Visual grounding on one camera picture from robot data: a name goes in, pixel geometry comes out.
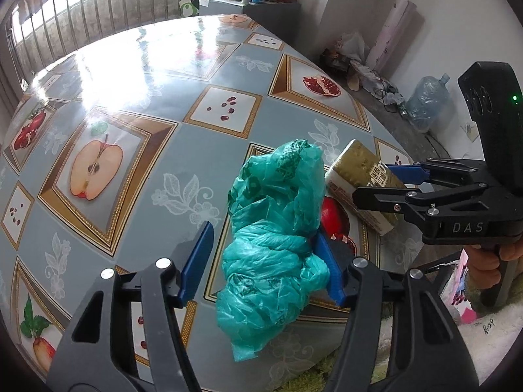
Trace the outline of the person's right hand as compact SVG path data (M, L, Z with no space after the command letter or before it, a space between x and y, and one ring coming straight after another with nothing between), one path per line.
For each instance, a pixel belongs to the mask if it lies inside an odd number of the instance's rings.
M502 245L500 256L497 257L490 251L485 251L480 245L468 245L464 247L468 256L467 266L472 283L479 289L487 289L497 285L501 281L499 266L501 261L517 261L518 265L515 277L522 274L522 240Z

